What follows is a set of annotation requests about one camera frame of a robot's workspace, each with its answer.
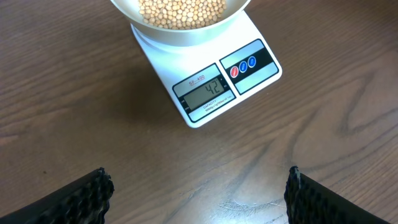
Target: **black object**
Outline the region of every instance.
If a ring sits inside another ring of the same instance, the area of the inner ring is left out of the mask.
[[[297,167],[290,168],[285,201],[290,224],[388,223],[300,173]]]
[[[114,191],[103,168],[0,218],[0,224],[103,224]]]

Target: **red button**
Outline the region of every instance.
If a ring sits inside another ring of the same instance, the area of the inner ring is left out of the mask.
[[[236,78],[239,75],[239,68],[237,66],[233,66],[230,74],[232,78]]]

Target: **white scale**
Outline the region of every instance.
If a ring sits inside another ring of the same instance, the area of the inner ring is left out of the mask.
[[[132,31],[192,128],[211,121],[282,75],[275,55],[244,11],[218,37],[191,47],[158,43],[133,26]]]

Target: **wood grain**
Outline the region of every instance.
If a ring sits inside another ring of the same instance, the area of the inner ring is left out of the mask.
[[[246,12],[282,78],[190,129],[110,1],[0,1],[0,216],[104,167],[107,223],[286,223],[298,165],[398,223],[398,2]]]

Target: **bowl of chickpeas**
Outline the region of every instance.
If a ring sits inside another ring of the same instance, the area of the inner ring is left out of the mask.
[[[111,0],[149,39],[174,46],[202,44],[222,33],[250,0]]]

